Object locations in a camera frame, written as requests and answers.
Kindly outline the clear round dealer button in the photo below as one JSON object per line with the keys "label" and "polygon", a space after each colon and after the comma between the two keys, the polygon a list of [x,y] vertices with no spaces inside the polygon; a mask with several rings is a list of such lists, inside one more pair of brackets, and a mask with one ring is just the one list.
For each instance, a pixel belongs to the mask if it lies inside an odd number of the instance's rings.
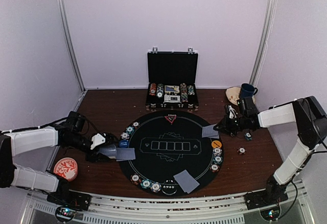
{"label": "clear round dealer button", "polygon": [[177,192],[177,183],[174,180],[165,180],[161,190],[165,195],[174,195]]}

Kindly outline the blue small blind button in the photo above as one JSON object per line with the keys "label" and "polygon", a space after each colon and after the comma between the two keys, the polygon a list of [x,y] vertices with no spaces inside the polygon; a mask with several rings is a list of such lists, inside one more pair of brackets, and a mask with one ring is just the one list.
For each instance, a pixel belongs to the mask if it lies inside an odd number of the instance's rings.
{"label": "blue small blind button", "polygon": [[119,141],[119,147],[120,148],[128,148],[129,147],[129,141],[128,140],[120,140]]}

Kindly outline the orange big blind button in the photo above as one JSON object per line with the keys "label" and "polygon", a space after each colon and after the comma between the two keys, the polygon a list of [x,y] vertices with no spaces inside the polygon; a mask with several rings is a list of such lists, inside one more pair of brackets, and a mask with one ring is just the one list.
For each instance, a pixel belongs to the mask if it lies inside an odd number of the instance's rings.
{"label": "orange big blind button", "polygon": [[211,143],[212,148],[221,148],[222,143],[219,140],[213,140]]}

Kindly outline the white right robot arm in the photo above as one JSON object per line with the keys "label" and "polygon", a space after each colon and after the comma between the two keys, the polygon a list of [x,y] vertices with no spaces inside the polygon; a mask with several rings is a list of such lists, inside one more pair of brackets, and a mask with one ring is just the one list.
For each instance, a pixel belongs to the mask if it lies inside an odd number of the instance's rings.
{"label": "white right robot arm", "polygon": [[226,106],[222,120],[214,130],[235,136],[243,130],[258,130],[293,124],[295,129],[292,150],[283,163],[268,178],[262,200],[273,204],[285,188],[300,173],[311,156],[326,139],[326,111],[315,96],[307,96],[259,111],[251,97],[237,101],[238,112]]}

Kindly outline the white blue chips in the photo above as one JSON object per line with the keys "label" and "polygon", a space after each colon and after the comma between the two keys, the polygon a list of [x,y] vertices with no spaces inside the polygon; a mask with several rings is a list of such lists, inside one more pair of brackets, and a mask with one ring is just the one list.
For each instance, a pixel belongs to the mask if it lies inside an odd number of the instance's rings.
{"label": "white blue chips", "polygon": [[160,183],[152,183],[150,186],[150,189],[154,193],[158,193],[161,190],[161,184]]}
{"label": "white blue chips", "polygon": [[213,154],[214,155],[221,155],[222,154],[222,149],[217,147],[213,149]]}
{"label": "white blue chips", "polygon": [[123,133],[121,134],[121,139],[122,139],[122,140],[129,140],[129,138],[130,138],[130,134],[129,134],[129,133],[127,133],[127,132],[123,132]]}

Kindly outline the red black chip stack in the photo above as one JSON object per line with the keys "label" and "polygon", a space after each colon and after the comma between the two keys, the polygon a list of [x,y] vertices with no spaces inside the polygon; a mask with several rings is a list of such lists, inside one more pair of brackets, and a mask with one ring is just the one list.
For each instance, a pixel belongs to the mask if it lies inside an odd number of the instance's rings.
{"label": "red black chip stack", "polygon": [[239,147],[237,149],[237,154],[238,155],[244,155],[246,153],[246,149],[244,147]]}

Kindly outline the green chips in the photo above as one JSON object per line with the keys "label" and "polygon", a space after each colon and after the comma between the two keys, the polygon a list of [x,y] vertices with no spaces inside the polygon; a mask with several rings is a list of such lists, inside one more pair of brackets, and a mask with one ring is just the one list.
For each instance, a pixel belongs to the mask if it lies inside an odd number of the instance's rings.
{"label": "green chips", "polygon": [[133,126],[128,126],[126,128],[126,133],[128,133],[129,135],[133,134],[135,128]]}
{"label": "green chips", "polygon": [[151,187],[151,181],[148,179],[142,180],[141,181],[141,187],[144,189],[150,188]]}
{"label": "green chips", "polygon": [[215,164],[220,165],[223,162],[223,158],[220,155],[216,155],[214,156],[213,161]]}

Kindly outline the blue card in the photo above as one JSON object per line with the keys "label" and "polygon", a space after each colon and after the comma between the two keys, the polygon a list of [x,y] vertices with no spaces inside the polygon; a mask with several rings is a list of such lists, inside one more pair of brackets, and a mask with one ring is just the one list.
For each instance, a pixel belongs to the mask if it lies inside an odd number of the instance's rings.
{"label": "blue card", "polygon": [[194,191],[200,184],[193,177],[185,177],[179,183],[180,187],[187,194]]}
{"label": "blue card", "polygon": [[218,139],[219,132],[214,129],[215,124],[204,126],[202,128],[202,138],[212,138],[212,139]]}
{"label": "blue card", "polygon": [[116,150],[116,161],[128,161],[135,160],[135,149],[134,148],[118,148]]}
{"label": "blue card", "polygon": [[181,182],[181,180],[185,177],[192,177],[187,170],[184,170],[176,175],[173,176],[173,178],[175,179],[175,181],[179,184]]}

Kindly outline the red triangle all-in marker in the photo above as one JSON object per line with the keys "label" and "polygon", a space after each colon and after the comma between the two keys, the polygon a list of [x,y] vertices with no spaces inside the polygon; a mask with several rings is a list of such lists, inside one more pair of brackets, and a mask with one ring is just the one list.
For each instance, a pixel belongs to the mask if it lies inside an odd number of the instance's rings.
{"label": "red triangle all-in marker", "polygon": [[172,125],[174,121],[176,120],[177,116],[176,115],[167,115],[164,116],[164,118]]}

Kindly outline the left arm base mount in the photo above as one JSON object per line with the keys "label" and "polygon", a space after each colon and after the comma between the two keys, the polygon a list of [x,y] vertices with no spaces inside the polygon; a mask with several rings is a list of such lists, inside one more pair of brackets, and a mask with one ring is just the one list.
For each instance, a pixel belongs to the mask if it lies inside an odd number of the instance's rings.
{"label": "left arm base mount", "polygon": [[55,217],[62,223],[72,221],[78,212],[87,211],[91,201],[91,195],[74,191],[69,191],[67,197],[55,193],[47,195],[48,202],[58,205]]}

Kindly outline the blue playing card deck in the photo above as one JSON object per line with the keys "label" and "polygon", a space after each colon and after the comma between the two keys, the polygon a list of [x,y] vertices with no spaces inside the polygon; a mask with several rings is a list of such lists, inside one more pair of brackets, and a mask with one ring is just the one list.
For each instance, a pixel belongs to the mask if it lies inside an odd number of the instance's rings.
{"label": "blue playing card deck", "polygon": [[99,153],[110,158],[110,159],[116,159],[118,150],[117,147],[114,144],[110,145],[101,145],[99,147]]}

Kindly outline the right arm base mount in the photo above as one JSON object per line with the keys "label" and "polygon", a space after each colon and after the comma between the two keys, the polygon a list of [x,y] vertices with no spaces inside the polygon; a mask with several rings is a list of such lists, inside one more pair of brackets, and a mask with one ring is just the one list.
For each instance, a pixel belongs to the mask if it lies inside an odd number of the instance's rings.
{"label": "right arm base mount", "polygon": [[244,195],[247,210],[259,210],[261,217],[266,221],[278,221],[282,216],[281,203],[289,198],[283,193],[277,200],[264,200],[264,191],[247,192]]}

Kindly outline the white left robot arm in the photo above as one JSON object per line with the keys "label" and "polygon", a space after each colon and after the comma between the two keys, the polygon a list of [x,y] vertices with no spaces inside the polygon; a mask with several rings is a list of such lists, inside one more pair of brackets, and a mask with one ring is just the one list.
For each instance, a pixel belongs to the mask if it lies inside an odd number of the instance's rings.
{"label": "white left robot arm", "polygon": [[19,166],[13,158],[19,154],[41,148],[73,148],[85,153],[89,162],[114,159],[115,153],[106,151],[118,143],[118,138],[95,129],[95,134],[87,138],[82,134],[84,125],[96,126],[84,115],[70,111],[67,117],[54,122],[1,132],[1,188],[11,186],[53,193],[63,206],[70,205],[74,198],[69,191],[69,182],[57,174],[41,172]]}

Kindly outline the red black chips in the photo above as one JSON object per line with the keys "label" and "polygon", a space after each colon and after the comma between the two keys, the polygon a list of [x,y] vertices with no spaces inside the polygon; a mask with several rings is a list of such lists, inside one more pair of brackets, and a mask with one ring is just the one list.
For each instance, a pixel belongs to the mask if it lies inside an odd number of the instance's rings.
{"label": "red black chips", "polygon": [[130,180],[135,185],[139,185],[142,182],[142,178],[138,174],[133,174]]}
{"label": "red black chips", "polygon": [[217,164],[211,164],[210,166],[210,171],[213,172],[213,173],[216,173],[220,170],[220,166],[217,165]]}
{"label": "red black chips", "polygon": [[138,128],[139,127],[139,122],[133,122],[133,124],[132,124],[132,126],[134,127],[134,128]]}

